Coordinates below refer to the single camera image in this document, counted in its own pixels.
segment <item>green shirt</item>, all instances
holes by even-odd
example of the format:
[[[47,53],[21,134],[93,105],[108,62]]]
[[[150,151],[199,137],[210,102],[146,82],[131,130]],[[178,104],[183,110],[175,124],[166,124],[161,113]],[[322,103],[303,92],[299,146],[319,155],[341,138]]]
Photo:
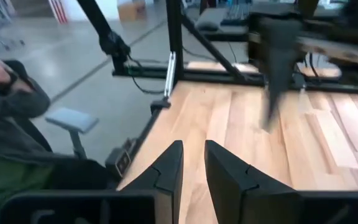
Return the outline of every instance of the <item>green shirt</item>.
[[[0,209],[19,192],[44,188],[53,166],[25,164],[0,159]]]

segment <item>desk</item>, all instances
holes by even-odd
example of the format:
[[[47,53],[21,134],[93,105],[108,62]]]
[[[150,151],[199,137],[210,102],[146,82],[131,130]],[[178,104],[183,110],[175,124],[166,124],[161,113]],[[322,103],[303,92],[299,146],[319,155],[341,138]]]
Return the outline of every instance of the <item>desk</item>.
[[[189,67],[221,69],[208,62]],[[319,73],[334,76],[337,70]],[[358,95],[310,92],[300,110],[298,94],[291,92],[271,134],[259,129],[261,88],[180,82],[171,102],[119,188],[141,174],[174,140],[183,140],[179,223],[217,223],[205,175],[206,139],[294,189],[358,190]]]

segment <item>cardboard box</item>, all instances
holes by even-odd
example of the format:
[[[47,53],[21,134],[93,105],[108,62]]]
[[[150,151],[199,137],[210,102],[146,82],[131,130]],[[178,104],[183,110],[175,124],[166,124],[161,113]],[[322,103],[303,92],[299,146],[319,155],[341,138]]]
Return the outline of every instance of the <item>cardboard box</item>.
[[[120,21],[136,21],[146,18],[145,2],[126,2],[118,6]]]

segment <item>person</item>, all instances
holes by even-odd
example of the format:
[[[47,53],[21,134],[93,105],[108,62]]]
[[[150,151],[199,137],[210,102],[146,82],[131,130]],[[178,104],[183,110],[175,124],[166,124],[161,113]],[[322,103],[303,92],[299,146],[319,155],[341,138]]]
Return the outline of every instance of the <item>person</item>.
[[[0,209],[7,199],[28,190],[116,186],[97,162],[48,151],[14,121],[38,117],[49,106],[49,97],[23,64],[0,61]]]

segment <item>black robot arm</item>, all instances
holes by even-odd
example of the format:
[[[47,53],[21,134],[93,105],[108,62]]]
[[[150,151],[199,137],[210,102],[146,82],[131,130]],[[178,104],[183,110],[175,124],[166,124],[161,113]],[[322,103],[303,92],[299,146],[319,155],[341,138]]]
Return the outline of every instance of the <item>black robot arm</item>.
[[[99,45],[102,51],[112,57],[115,71],[125,72],[124,63],[131,53],[131,48],[123,41],[120,35],[110,28],[95,0],[77,1],[98,33]]]

